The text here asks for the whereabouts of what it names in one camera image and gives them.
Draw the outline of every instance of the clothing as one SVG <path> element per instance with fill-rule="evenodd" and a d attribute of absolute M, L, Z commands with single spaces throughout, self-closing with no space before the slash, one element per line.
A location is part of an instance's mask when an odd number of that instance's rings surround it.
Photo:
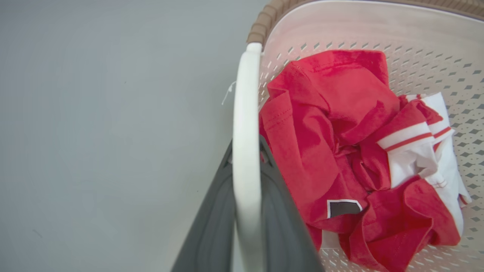
<path fill-rule="evenodd" d="M 317 249 L 336 232 L 351 261 L 404 271 L 459 242 L 470 197 L 440 94 L 396 97 L 385 55 L 358 50 L 290 62 L 267 87 L 260 133 Z"/>
<path fill-rule="evenodd" d="M 344 232 L 353 221 L 345 214 L 366 208 L 367 190 L 390 188 L 385 151 L 365 142 L 399 110 L 386 70 L 380 52 L 328 51 L 290 62 L 268 84 L 260 131 L 316 229 Z"/>

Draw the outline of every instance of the gray wall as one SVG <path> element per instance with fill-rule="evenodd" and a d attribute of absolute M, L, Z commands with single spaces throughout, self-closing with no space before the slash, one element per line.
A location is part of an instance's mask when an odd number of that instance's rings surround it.
<path fill-rule="evenodd" d="M 168 271 L 265 0 L 0 0 L 0 271 Z"/>

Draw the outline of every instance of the white laundry basket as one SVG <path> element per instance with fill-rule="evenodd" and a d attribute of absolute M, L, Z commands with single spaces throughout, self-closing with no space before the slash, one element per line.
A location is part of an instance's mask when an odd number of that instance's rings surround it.
<path fill-rule="evenodd" d="M 246 263 L 260 228 L 257 110 L 268 98 L 267 84 L 289 61 L 325 50 L 367 49 L 386 54 L 397 95 L 442 92 L 456 130 L 460 174 L 473 199 L 463 209 L 461 243 L 428 246 L 408 269 L 484 270 L 484 1 L 273 0 L 248 43 L 237 78 L 233 138 L 237 226 Z M 331 234 L 323 236 L 326 271 L 367 271 L 348 261 L 328 239 Z"/>

